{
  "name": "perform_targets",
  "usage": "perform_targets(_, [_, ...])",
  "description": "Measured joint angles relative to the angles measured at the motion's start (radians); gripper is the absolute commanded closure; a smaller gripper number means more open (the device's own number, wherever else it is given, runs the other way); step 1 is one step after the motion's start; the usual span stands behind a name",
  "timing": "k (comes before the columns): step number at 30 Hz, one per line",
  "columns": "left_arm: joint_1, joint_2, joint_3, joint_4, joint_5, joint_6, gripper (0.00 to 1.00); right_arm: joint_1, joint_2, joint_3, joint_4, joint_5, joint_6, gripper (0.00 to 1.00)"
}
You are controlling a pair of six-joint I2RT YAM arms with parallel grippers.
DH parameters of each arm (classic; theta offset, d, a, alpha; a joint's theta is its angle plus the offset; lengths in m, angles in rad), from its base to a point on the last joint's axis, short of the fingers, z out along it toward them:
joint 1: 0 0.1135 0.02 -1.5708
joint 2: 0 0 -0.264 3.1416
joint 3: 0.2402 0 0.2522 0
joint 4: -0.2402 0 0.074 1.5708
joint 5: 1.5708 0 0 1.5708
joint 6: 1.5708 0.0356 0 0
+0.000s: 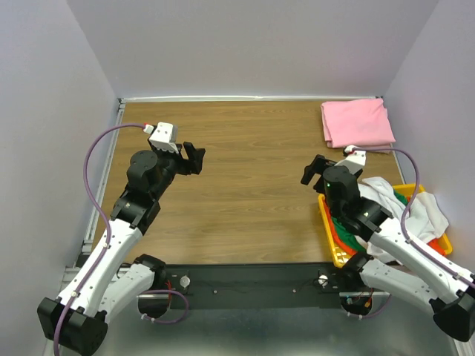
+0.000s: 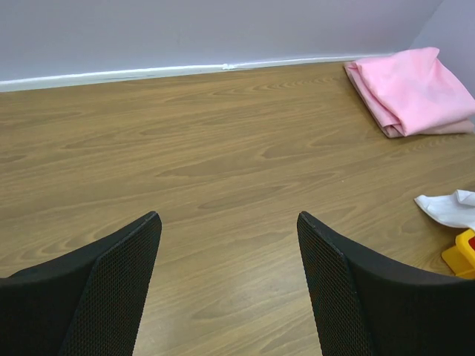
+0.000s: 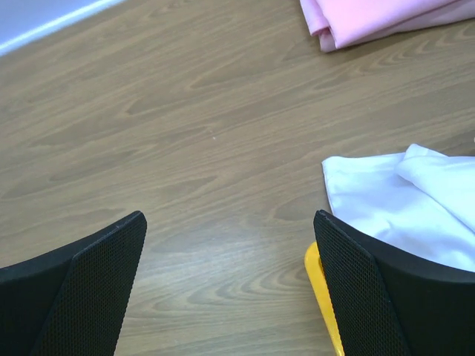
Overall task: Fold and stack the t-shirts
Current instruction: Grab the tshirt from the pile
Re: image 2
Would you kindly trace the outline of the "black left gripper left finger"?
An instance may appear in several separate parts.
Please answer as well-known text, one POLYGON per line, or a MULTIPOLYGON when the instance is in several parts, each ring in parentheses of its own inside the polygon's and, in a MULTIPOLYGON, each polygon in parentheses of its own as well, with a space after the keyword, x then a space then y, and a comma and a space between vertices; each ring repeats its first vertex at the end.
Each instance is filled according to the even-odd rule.
POLYGON ((160 244, 151 211, 1 279, 2 355, 132 355, 160 244))

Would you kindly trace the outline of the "white t shirt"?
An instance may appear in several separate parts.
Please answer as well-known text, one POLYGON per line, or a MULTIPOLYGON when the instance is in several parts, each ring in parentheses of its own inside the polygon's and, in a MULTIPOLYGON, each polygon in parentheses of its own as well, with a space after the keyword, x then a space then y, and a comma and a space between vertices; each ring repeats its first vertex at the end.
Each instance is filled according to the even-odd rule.
POLYGON ((474 192, 456 190, 451 195, 420 195, 415 203, 434 221, 451 228, 474 230, 474 192))

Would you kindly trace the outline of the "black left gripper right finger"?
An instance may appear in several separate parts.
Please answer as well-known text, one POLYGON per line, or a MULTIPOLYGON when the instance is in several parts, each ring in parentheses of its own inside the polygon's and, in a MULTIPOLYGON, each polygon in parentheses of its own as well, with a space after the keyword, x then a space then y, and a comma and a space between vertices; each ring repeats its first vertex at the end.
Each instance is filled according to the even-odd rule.
POLYGON ((474 282, 390 259, 302 211, 298 242, 323 355, 473 355, 474 282))

